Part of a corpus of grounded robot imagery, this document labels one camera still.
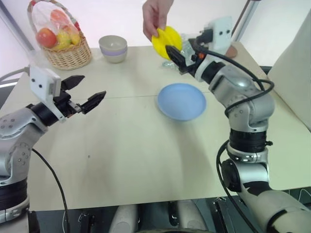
wicker basket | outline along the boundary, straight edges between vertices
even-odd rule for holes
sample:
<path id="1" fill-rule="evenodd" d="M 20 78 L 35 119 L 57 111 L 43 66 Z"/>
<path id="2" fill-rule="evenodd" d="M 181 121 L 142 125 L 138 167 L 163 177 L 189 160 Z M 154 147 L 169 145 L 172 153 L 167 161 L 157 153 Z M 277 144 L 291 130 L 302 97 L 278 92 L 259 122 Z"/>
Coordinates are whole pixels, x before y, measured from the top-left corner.
<path id="1" fill-rule="evenodd" d="M 28 19 L 29 19 L 29 22 L 32 26 L 34 33 L 35 34 L 37 33 L 37 29 L 33 23 L 32 10 L 33 10 L 34 5 L 40 1 L 51 2 L 57 7 L 62 8 L 64 12 L 68 15 L 68 17 L 71 19 L 73 25 L 78 29 L 80 33 L 80 37 L 81 37 L 81 41 L 79 44 L 72 46 L 70 48 L 63 49 L 63 50 L 54 51 L 52 49 L 48 49 L 43 46 L 40 46 L 42 50 L 44 51 L 49 62 L 54 67 L 58 69 L 63 69 L 63 70 L 76 69 L 76 68 L 87 65 L 92 59 L 92 54 L 87 44 L 86 38 L 81 32 L 78 22 L 75 20 L 75 18 L 72 17 L 72 15 L 68 12 L 68 10 L 62 4 L 54 0 L 32 0 L 29 3 Z"/>

yellow plate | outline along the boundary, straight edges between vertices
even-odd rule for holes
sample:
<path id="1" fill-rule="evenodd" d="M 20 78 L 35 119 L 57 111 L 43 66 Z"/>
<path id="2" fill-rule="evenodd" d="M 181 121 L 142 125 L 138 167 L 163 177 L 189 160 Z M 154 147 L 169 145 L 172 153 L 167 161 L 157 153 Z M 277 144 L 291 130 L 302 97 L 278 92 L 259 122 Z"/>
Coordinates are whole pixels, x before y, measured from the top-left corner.
<path id="1" fill-rule="evenodd" d="M 170 60 L 168 54 L 166 53 L 165 46 L 166 45 L 173 45 L 179 51 L 182 50 L 182 40 L 181 36 L 178 34 L 175 29 L 170 26 L 167 26 L 165 30 L 160 28 L 157 29 L 159 33 L 159 37 L 152 36 L 151 42 L 154 46 L 156 52 L 163 58 Z"/>

beige tabletop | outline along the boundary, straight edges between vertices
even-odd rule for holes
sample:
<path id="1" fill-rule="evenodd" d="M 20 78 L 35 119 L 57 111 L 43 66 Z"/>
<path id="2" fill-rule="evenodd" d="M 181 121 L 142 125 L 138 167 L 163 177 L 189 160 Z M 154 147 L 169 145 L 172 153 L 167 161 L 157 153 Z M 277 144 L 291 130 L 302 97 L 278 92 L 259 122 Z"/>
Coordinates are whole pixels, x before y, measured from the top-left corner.
<path id="1" fill-rule="evenodd" d="M 259 78 L 257 63 L 240 43 L 235 59 Z M 216 173 L 216 154 L 229 137 L 224 107 L 189 74 L 162 67 L 152 47 L 129 47 L 121 64 L 109 64 L 99 49 L 92 62 L 73 71 L 53 69 L 62 79 L 86 78 L 69 91 L 83 103 L 95 92 L 107 91 L 103 102 L 87 115 L 76 114 L 56 123 L 34 146 L 55 169 L 69 208 L 88 208 L 224 195 Z M 158 92 L 171 83 L 197 86 L 207 109 L 195 120 L 176 122 L 160 113 Z M 275 94 L 276 110 L 269 121 L 271 187 L 311 185 L 311 134 Z M 22 75 L 0 115 L 37 103 Z M 35 154 L 28 176 L 32 210 L 63 209 L 56 182 Z"/>

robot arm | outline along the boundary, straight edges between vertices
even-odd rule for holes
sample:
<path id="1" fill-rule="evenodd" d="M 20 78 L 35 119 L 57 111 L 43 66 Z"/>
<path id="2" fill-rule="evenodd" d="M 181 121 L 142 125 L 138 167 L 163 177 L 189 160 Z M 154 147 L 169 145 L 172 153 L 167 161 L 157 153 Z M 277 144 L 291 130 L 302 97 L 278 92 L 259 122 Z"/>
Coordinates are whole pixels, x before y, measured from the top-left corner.
<path id="1" fill-rule="evenodd" d="M 50 70 L 31 67 L 31 89 L 42 101 L 28 105 L 0 118 L 0 224 L 16 218 L 24 221 L 28 213 L 27 176 L 31 150 L 48 127 L 64 122 L 75 113 L 88 113 L 104 98 L 106 92 L 91 96 L 82 105 L 73 103 L 66 92 L 84 76 L 71 76 L 63 81 Z M 16 231 L 18 224 L 5 224 Z"/>
<path id="2" fill-rule="evenodd" d="M 230 18 L 216 20 L 201 36 L 190 40 L 195 52 L 193 65 L 186 66 L 185 58 L 175 47 L 166 46 L 167 53 L 181 74 L 189 73 L 208 83 L 211 93 L 226 108 L 231 131 L 225 145 L 229 159 L 221 163 L 225 186 L 238 193 L 264 232 L 310 233 L 311 211 L 269 186 L 266 146 L 272 143 L 266 141 L 266 131 L 274 100 L 257 89 L 248 75 L 209 55 L 209 50 L 225 54 L 229 48 L 231 34 L 225 33 L 231 32 L 229 21 Z"/>

human hand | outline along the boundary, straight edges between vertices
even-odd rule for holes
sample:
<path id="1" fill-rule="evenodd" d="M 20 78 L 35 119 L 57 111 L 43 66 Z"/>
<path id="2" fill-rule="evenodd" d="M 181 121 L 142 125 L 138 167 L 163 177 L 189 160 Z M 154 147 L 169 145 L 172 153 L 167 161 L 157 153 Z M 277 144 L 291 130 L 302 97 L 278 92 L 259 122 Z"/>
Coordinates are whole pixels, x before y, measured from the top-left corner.
<path id="1" fill-rule="evenodd" d="M 152 35 L 158 36 L 157 28 L 165 29 L 167 14 L 173 2 L 174 0 L 147 0 L 142 6 L 143 32 L 150 41 Z"/>

